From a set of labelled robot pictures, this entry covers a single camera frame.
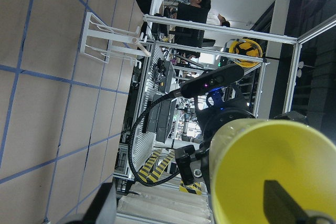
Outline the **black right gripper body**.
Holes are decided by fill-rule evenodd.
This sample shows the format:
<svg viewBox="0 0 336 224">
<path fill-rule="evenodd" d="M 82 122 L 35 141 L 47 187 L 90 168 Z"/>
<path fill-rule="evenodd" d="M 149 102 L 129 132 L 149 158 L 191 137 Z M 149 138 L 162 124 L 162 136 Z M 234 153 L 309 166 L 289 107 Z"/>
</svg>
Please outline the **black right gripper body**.
<svg viewBox="0 0 336 224">
<path fill-rule="evenodd" d="M 247 102 L 238 85 L 232 84 L 231 87 L 236 92 L 236 96 L 233 99 L 223 101 L 224 92 L 221 88 L 215 89 L 207 94 L 207 108 L 202 110 L 198 107 L 198 97 L 195 97 L 197 122 L 203 135 L 203 140 L 195 156 L 201 160 L 202 178 L 208 193 L 211 193 L 209 148 L 213 136 L 228 122 L 237 119 L 252 119 L 255 117 L 250 112 L 249 106 L 247 106 Z"/>
</svg>

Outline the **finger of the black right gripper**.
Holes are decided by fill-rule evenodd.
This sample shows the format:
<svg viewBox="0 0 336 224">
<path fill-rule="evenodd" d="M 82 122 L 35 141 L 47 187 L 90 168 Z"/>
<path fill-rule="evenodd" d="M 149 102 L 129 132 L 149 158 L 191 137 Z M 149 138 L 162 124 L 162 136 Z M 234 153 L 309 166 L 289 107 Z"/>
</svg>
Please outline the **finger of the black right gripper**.
<svg viewBox="0 0 336 224">
<path fill-rule="evenodd" d="M 201 160 L 195 156 L 194 145 L 187 145 L 175 150 L 175 161 L 184 185 L 191 185 L 202 180 Z"/>
</svg>

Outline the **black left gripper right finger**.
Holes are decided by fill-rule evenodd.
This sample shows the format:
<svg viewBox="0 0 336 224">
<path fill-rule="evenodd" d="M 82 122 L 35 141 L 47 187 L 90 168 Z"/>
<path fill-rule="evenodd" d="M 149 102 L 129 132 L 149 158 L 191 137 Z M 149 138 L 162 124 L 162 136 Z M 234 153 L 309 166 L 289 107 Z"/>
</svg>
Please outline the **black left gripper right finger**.
<svg viewBox="0 0 336 224">
<path fill-rule="evenodd" d="M 264 215 L 269 223 L 335 223 L 325 213 L 308 213 L 276 180 L 264 181 Z"/>
</svg>

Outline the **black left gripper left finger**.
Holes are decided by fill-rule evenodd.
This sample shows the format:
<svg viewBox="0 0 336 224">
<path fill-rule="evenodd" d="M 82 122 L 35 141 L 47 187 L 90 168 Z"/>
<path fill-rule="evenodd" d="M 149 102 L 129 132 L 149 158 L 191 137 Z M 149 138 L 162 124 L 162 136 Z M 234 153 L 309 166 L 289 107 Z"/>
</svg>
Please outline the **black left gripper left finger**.
<svg viewBox="0 0 336 224">
<path fill-rule="evenodd" d="M 115 183 L 103 183 L 84 214 L 75 214 L 62 219 L 63 223 L 115 223 L 117 194 Z"/>
</svg>

